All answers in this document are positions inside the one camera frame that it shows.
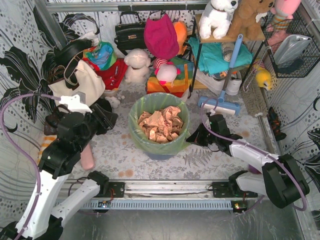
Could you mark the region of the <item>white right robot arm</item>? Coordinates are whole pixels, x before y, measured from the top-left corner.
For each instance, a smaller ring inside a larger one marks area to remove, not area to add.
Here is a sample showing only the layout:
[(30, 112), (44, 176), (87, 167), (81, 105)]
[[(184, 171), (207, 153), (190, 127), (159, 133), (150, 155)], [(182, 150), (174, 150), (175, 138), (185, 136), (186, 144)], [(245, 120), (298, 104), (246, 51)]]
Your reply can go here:
[(239, 190), (266, 196), (280, 209), (301, 200), (302, 207), (296, 209), (306, 210), (310, 188), (294, 157), (276, 155), (249, 144), (230, 132), (221, 114), (209, 116), (208, 122), (209, 125), (201, 123), (186, 141), (201, 147), (215, 144), (218, 151), (255, 168), (258, 174), (243, 171), (235, 178)]

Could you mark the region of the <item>green trash bag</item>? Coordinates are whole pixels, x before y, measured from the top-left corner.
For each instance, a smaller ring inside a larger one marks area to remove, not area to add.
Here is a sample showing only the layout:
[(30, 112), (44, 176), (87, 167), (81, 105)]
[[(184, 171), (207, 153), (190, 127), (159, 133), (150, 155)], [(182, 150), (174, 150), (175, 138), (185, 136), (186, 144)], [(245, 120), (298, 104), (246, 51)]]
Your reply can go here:
[(138, 99), (128, 114), (128, 128), (135, 146), (153, 155), (176, 155), (189, 144), (190, 115), (175, 95), (156, 92)]

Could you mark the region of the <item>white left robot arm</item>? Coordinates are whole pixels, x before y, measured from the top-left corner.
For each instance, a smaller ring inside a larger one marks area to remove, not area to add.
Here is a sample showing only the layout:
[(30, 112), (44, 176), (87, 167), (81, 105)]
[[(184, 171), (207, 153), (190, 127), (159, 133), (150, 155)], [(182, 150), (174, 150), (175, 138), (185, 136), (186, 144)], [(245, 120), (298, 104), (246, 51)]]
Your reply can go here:
[(118, 114), (104, 107), (95, 103), (89, 112), (70, 112), (60, 120), (57, 138), (42, 152), (37, 165), (40, 185), (31, 197), (37, 203), (29, 202), (19, 221), (2, 229), (2, 240), (58, 240), (67, 222), (86, 202), (110, 191), (109, 178), (93, 171), (80, 188), (55, 205), (62, 186), (91, 139), (114, 128)]

